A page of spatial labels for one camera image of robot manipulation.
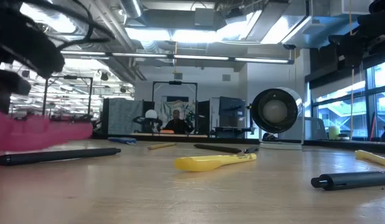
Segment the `yellow pen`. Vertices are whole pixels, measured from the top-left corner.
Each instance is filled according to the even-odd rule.
[[[174,166],[180,170],[208,171],[219,168],[223,165],[255,161],[256,159],[257,155],[255,153],[226,156],[193,156],[182,157],[174,160]]]
[[[366,159],[368,161],[375,162],[377,164],[385,166],[385,158],[384,157],[375,155],[375,154],[370,153],[370,152],[366,152],[364,150],[355,151],[355,158],[356,159]]]

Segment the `desk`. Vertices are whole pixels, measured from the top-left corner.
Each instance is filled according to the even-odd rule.
[[[162,136],[162,137],[189,137],[189,138],[207,138],[204,134],[159,134],[159,133],[131,133],[134,136]]]
[[[149,151],[151,144],[157,142],[71,142],[53,149],[123,151],[0,167],[0,224],[385,223],[385,187],[324,192],[310,185],[322,173],[382,169],[352,151],[261,149],[254,162],[182,172],[173,167],[176,157],[221,153],[191,143]]]

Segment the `ventilation duct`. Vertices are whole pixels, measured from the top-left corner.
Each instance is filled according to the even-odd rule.
[[[140,0],[120,0],[120,5],[128,18],[136,19],[144,12],[144,6]]]

